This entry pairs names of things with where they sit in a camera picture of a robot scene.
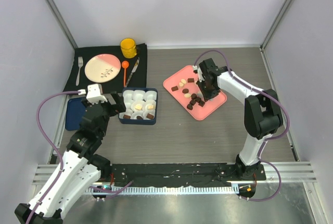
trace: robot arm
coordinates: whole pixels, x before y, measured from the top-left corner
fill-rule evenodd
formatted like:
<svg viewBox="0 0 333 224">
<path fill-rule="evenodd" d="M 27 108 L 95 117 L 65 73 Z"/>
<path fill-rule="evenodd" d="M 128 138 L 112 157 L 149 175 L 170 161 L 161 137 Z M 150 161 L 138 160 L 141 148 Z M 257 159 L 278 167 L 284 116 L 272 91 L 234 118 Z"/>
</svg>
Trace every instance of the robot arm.
<svg viewBox="0 0 333 224">
<path fill-rule="evenodd" d="M 90 85 L 85 100 L 86 107 L 80 129 L 71 137 L 63 155 L 63 170 L 38 205 L 30 224 L 61 224 L 69 209 L 94 182 L 107 178 L 111 171 L 110 161 L 94 154 L 106 134 L 110 117 L 125 111 L 123 100 L 117 93 L 111 93 L 116 104 L 111 104 L 102 95 L 101 86 Z M 54 183 L 60 165 L 53 172 L 40 192 L 29 202 L 19 204 L 15 210 L 20 223 L 25 223 L 41 196 Z"/>
<path fill-rule="evenodd" d="M 197 85 L 205 101 L 216 97 L 223 89 L 245 106 L 244 125 L 248 135 L 244 148 L 236 158 L 237 174 L 239 176 L 253 174 L 260 163 L 258 159 L 260 146 L 283 124 L 280 108 L 269 98 L 255 92 L 264 91 L 263 89 L 249 84 L 233 71 L 230 74 L 227 67 L 218 68 L 212 59 L 204 60 L 199 67 L 194 67 L 194 70 L 198 73 Z M 277 99 L 274 90 L 269 89 L 264 92 Z"/>
</svg>

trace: blue tray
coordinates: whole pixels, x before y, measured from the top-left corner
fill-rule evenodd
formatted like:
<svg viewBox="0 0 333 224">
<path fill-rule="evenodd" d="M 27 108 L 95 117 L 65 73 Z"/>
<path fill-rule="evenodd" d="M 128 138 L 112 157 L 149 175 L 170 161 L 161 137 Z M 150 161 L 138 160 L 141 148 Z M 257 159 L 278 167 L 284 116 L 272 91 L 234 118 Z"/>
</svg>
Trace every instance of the blue tray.
<svg viewBox="0 0 333 224">
<path fill-rule="evenodd" d="M 66 130 L 79 129 L 81 118 L 85 113 L 85 107 L 81 102 L 83 98 L 84 97 L 72 98 L 68 100 L 67 111 L 66 111 L 66 123 L 65 123 Z"/>
<path fill-rule="evenodd" d="M 157 92 L 156 95 L 156 107 L 155 107 L 155 117 L 152 120 L 138 120 L 138 119 L 121 119 L 119 118 L 120 123 L 122 124 L 139 124 L 139 125 L 154 125 L 156 123 L 156 118 L 157 118 L 157 105 L 158 105 L 158 91 L 155 88 L 139 88 L 139 87 L 127 87 L 123 89 L 123 93 L 126 90 L 143 90 L 145 92 L 149 90 L 153 90 Z"/>
</svg>

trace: yellow cup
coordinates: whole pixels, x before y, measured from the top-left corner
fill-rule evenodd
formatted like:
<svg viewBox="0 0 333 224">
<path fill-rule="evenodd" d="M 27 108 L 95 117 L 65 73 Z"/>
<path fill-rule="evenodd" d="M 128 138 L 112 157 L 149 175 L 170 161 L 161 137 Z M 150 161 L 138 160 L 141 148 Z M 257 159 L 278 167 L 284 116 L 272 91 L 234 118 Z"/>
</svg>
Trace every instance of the yellow cup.
<svg viewBox="0 0 333 224">
<path fill-rule="evenodd" d="M 133 39 L 123 39 L 120 42 L 120 48 L 125 58 L 132 59 L 136 56 L 136 45 Z"/>
</svg>

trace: pink tray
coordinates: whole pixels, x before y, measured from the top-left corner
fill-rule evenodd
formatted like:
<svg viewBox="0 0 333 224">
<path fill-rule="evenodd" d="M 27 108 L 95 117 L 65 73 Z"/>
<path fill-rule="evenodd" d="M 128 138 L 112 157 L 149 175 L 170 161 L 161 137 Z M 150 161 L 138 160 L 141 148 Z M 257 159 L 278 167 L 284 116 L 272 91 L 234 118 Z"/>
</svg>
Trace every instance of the pink tray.
<svg viewBox="0 0 333 224">
<path fill-rule="evenodd" d="M 204 120 L 207 116 L 209 116 L 213 111 L 215 111 L 218 107 L 223 105 L 225 101 L 227 101 L 227 96 L 220 92 L 218 96 L 209 100 L 205 103 L 203 107 L 199 106 L 197 103 L 193 106 L 193 110 L 189 110 L 186 106 L 191 101 L 191 98 L 185 98 L 184 93 L 182 93 L 183 89 L 188 89 L 190 94 L 197 94 L 200 89 L 195 83 L 186 83 L 185 86 L 179 87 L 179 82 L 181 79 L 185 79 L 187 81 L 188 78 L 194 78 L 195 82 L 198 80 L 198 75 L 193 72 L 193 68 L 191 65 L 187 65 L 182 68 L 180 71 L 173 74 L 171 77 L 167 78 L 163 82 L 163 86 L 165 89 L 170 92 L 170 94 L 184 107 L 189 114 L 194 117 L 196 120 Z M 171 91 L 171 87 L 178 86 L 178 90 Z"/>
</svg>

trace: pink plate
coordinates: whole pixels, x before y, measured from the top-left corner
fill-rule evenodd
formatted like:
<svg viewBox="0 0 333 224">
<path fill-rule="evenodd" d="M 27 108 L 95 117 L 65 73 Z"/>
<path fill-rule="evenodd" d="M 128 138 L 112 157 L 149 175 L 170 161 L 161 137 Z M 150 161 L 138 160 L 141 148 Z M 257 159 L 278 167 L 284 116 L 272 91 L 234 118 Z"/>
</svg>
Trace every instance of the pink plate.
<svg viewBox="0 0 333 224">
<path fill-rule="evenodd" d="M 114 79 L 120 72 L 120 61 L 115 55 L 100 54 L 88 61 L 84 68 L 86 77 L 95 83 Z"/>
<path fill-rule="evenodd" d="M 203 107 L 199 106 L 196 103 L 193 106 L 193 110 L 187 109 L 186 107 L 191 101 L 191 98 L 185 98 L 182 90 L 188 89 L 190 94 L 197 94 L 200 91 L 196 83 L 186 83 L 183 87 L 179 86 L 179 82 L 181 81 L 181 79 L 185 79 L 187 81 L 188 78 L 194 78 L 195 82 L 198 80 L 198 75 L 193 72 L 193 68 L 191 65 L 187 65 L 180 71 L 173 74 L 171 77 L 167 78 L 163 82 L 163 86 L 184 107 L 184 109 L 188 111 L 188 113 L 191 114 L 192 117 L 194 117 L 194 119 L 199 121 L 204 120 L 218 107 L 223 105 L 225 101 L 227 101 L 227 96 L 223 92 L 220 92 L 217 97 L 207 101 Z M 178 86 L 178 90 L 171 91 L 171 88 L 174 86 Z"/>
</svg>

